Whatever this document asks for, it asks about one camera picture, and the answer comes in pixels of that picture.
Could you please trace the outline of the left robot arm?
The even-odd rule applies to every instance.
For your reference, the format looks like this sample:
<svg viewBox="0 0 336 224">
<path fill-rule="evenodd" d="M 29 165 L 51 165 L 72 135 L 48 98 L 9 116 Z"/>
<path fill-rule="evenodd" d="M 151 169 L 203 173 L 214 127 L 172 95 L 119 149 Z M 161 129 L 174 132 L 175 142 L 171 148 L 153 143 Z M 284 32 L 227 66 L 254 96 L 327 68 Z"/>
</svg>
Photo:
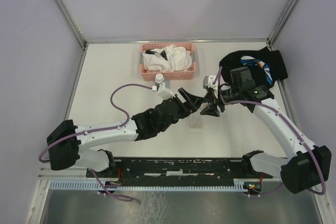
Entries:
<svg viewBox="0 0 336 224">
<path fill-rule="evenodd" d="M 127 116 L 125 121 L 100 126 L 75 125 L 73 120 L 61 122 L 47 137 L 50 168 L 64 170 L 73 166 L 112 176 L 116 164 L 110 151 L 95 151 L 96 146 L 116 142 L 136 142 L 156 137 L 172 124 L 195 113 L 205 99 L 179 88 L 184 98 L 171 94 L 154 108 Z"/>
</svg>

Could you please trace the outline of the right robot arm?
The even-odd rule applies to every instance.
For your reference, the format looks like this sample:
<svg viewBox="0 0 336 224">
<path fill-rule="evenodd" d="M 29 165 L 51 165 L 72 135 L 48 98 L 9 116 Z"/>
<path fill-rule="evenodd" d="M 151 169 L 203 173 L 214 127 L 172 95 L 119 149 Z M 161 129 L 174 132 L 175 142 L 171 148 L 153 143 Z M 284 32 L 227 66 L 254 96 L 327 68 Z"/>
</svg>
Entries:
<svg viewBox="0 0 336 224">
<path fill-rule="evenodd" d="M 259 172 L 281 179 L 293 194 L 308 190 L 316 195 L 324 195 L 329 178 L 331 151 L 317 146 L 307 138 L 283 113 L 274 95 L 266 86 L 257 86 L 247 67 L 230 72 L 232 82 L 222 90 L 220 75 L 206 76 L 203 88 L 207 94 L 208 106 L 202 115 L 219 116 L 228 105 L 241 104 L 259 118 L 282 147 L 285 157 L 275 157 L 263 151 L 246 154 L 241 172 L 246 177 L 254 177 Z"/>
</svg>

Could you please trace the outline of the clear pill bottle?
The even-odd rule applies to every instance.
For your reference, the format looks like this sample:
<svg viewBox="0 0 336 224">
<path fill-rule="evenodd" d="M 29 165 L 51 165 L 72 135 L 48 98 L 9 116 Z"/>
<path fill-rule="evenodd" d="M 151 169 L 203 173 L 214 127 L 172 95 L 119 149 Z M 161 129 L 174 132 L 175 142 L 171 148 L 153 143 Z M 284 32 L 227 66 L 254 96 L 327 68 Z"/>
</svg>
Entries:
<svg viewBox="0 0 336 224">
<path fill-rule="evenodd" d="M 207 107 L 207 104 L 206 104 L 206 103 L 203 103 L 203 104 L 201 105 L 201 107 L 199 108 L 198 113 L 200 114 L 206 107 Z"/>
</svg>

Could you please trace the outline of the black garment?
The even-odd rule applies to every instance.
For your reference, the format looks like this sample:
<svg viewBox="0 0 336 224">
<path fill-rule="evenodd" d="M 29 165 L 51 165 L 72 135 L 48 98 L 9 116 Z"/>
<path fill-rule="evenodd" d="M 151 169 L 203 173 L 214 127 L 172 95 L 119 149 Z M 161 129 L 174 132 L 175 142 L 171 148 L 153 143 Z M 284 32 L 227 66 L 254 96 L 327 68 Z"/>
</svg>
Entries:
<svg viewBox="0 0 336 224">
<path fill-rule="evenodd" d="M 270 51 L 267 47 L 260 50 L 239 50 L 229 53 L 220 62 L 221 76 L 232 87 L 246 90 L 251 87 L 272 88 L 276 81 L 288 78 L 286 65 L 280 51 Z M 231 73 L 237 68 L 248 68 L 250 76 L 236 76 L 241 83 L 232 80 Z"/>
</svg>

